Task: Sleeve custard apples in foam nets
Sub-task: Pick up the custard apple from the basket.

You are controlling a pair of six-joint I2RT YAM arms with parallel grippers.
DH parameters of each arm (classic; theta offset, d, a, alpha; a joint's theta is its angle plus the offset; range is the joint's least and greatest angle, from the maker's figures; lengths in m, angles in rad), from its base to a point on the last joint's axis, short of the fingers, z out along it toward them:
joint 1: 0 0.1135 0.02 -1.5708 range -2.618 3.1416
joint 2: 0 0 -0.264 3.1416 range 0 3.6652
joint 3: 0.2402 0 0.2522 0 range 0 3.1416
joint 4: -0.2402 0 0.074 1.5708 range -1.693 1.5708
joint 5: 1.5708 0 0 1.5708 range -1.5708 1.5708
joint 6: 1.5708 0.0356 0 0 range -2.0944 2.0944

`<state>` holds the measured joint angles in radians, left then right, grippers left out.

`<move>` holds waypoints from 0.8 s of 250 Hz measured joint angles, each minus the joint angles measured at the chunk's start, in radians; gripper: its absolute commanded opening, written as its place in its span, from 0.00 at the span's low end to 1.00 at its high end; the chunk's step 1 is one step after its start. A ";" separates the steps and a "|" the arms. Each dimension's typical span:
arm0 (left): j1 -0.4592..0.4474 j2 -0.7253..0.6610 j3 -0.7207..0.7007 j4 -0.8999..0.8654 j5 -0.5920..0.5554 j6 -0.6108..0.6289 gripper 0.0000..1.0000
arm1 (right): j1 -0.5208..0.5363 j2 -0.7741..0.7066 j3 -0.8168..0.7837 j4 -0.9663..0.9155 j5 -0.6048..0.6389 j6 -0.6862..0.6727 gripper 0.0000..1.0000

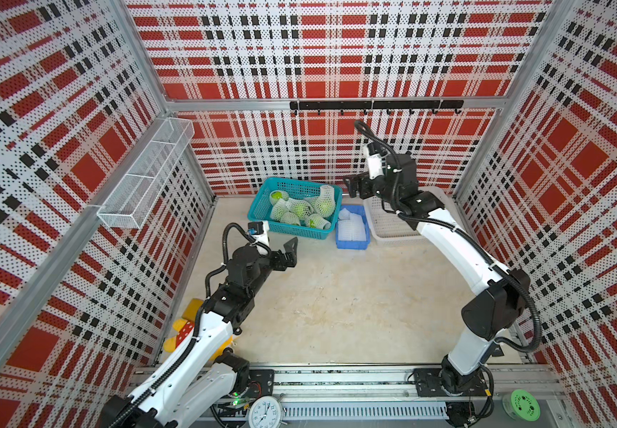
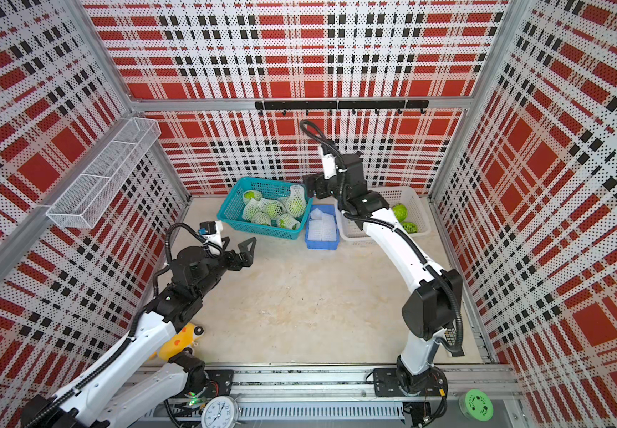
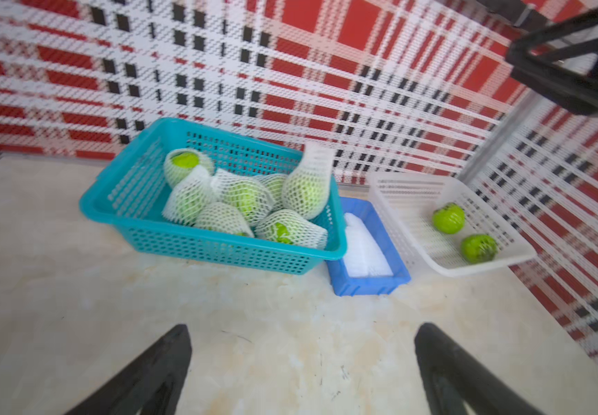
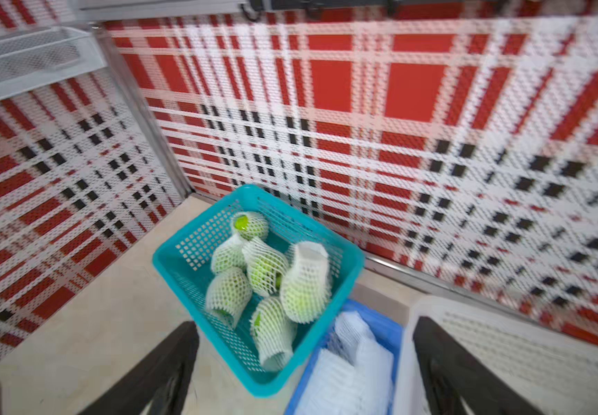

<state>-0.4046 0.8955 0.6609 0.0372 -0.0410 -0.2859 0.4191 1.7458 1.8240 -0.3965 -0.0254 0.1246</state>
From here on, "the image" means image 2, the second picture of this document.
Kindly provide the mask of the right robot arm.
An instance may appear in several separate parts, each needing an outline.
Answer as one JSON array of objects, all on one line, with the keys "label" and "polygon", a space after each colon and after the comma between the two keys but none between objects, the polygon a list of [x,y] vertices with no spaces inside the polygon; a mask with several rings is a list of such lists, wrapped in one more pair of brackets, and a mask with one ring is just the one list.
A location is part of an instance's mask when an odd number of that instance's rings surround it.
[{"label": "right robot arm", "polygon": [[408,288],[401,310],[408,339],[397,358],[396,379],[403,394],[420,395],[439,380],[433,360],[440,347],[450,353],[462,351],[463,279],[455,269],[444,269],[426,255],[390,204],[367,187],[358,153],[331,153],[325,146],[319,153],[323,171],[302,179],[308,195],[335,198],[342,217],[380,246]]}]

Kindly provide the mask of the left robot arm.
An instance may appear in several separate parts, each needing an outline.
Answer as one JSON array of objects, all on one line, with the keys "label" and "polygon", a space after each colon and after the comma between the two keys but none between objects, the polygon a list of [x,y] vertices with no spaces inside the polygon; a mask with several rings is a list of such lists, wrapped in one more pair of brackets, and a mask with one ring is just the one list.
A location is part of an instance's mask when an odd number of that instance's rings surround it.
[{"label": "left robot arm", "polygon": [[167,399],[206,392],[213,382],[204,362],[191,351],[177,352],[148,379],[126,391],[121,388],[187,326],[224,274],[253,265],[256,244],[252,237],[237,250],[221,245],[215,255],[205,246],[169,253],[166,267],[155,274],[171,273],[169,284],[138,312],[128,333],[51,397],[34,397],[23,408],[21,426],[128,427]]}]

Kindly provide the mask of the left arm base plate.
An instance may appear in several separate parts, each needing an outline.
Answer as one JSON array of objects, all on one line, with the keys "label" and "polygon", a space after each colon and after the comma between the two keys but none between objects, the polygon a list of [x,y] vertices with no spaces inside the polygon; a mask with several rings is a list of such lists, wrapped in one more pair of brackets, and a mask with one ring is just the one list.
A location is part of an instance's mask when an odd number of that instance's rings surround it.
[{"label": "left arm base plate", "polygon": [[230,394],[235,371],[229,369],[198,369],[187,376],[180,398],[206,401]]}]

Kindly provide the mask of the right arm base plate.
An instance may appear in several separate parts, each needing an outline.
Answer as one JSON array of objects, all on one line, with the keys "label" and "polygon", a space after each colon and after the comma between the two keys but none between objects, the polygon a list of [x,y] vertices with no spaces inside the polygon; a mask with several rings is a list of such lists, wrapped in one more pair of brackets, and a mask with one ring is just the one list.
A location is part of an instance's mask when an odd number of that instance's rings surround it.
[{"label": "right arm base plate", "polygon": [[401,367],[377,368],[373,372],[377,397],[444,397],[448,382],[444,372],[431,367],[421,374],[410,374]]}]

